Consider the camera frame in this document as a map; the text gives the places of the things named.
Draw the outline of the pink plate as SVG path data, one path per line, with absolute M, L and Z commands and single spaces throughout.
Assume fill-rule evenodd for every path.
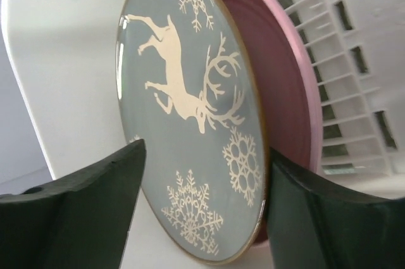
M 277 0 L 222 0 L 246 45 L 261 98 L 269 145 L 317 172 L 322 113 L 313 67 Z

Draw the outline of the grey reindeer plate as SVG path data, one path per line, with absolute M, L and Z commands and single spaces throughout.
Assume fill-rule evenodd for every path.
M 125 138 L 146 143 L 142 190 L 168 236 L 224 265 L 253 244 L 268 180 L 251 62 L 223 0 L 125 0 L 116 40 Z

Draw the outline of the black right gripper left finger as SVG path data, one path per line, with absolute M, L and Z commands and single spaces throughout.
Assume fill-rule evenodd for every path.
M 119 268 L 146 162 L 142 139 L 65 177 L 1 196 L 2 268 Z

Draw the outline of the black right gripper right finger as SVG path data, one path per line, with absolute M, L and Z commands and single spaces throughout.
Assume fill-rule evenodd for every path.
M 335 184 L 271 152 L 267 234 L 275 268 L 404 268 L 404 198 Z

